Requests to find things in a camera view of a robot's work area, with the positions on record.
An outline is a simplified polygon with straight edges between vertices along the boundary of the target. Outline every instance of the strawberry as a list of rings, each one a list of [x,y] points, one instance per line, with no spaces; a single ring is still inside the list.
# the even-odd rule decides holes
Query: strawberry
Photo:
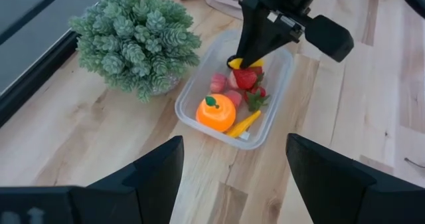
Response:
[[[229,98],[233,102],[236,109],[238,109],[240,103],[242,102],[242,95],[240,95],[237,91],[234,90],[229,90],[224,95],[227,96],[227,98]]]
[[[227,83],[228,83],[229,87],[231,87],[231,88],[234,88],[234,89],[238,89],[239,88],[238,83],[236,82],[236,78],[234,77],[233,72],[230,72],[230,75],[228,76],[228,82]]]
[[[257,81],[255,82],[253,88],[260,87],[261,86],[261,82],[263,81],[263,79],[264,79],[264,73],[257,74]]]
[[[251,89],[258,80],[258,75],[253,70],[233,70],[238,87],[241,89]]]
[[[211,77],[210,90],[219,93],[226,88],[227,77],[224,74],[216,73]]]
[[[247,70],[252,70],[258,75],[263,73],[263,67],[249,67]]]
[[[267,105],[265,101],[270,97],[267,95],[266,90],[263,87],[255,87],[251,90],[247,90],[244,93],[244,99],[248,104],[248,109],[251,112],[259,110],[262,106]]]

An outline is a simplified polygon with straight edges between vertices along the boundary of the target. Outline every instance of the artificial plant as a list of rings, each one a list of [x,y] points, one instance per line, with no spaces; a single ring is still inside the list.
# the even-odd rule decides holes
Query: artificial plant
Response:
[[[137,91],[142,102],[167,92],[188,66],[199,63],[192,17],[170,0],[99,0],[70,20],[78,37],[80,66],[111,87]]]

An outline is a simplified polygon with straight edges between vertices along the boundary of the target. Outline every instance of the black cable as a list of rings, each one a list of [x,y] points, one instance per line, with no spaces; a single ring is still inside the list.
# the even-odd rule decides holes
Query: black cable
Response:
[[[419,165],[419,164],[417,164],[416,162],[414,162],[414,161],[412,161],[412,160],[410,160],[410,159],[408,159],[408,158],[404,158],[404,161],[406,161],[406,162],[408,162],[408,163],[410,163],[410,164],[413,164],[413,165],[415,165],[415,166],[416,166],[416,167],[418,167],[418,168],[425,168],[425,166]]]

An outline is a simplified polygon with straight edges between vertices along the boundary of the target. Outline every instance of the wooden surface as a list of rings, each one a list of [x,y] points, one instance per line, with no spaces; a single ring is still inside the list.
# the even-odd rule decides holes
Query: wooden surface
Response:
[[[203,54],[241,21],[183,2]],[[106,89],[72,56],[0,129],[0,185],[88,185],[183,135],[185,165],[172,223],[311,223],[285,157],[297,132],[347,157],[425,186],[424,22],[403,0],[315,0],[355,48],[336,63],[304,40],[266,143],[237,150],[178,121],[181,84],[149,104]]]

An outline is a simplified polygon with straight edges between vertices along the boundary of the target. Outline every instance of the plastic food container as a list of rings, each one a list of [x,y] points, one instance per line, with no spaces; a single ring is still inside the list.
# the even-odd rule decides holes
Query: plastic food container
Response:
[[[236,54],[239,38],[240,31],[238,30],[225,31],[218,36],[201,59],[196,73],[192,75],[180,93],[175,103],[175,111],[179,119],[190,127],[237,148],[251,150],[263,144],[267,138],[276,111],[280,108],[282,98],[292,77],[294,60],[292,55],[284,48],[280,48],[263,58],[265,75],[262,86],[270,95],[268,105],[261,108],[262,114],[245,133],[238,138],[231,138],[225,133],[198,123],[195,114],[199,103],[211,93],[211,76],[216,72],[230,74],[231,70],[227,67],[226,62],[230,56]],[[238,108],[235,124],[249,115],[251,113],[243,100]]]

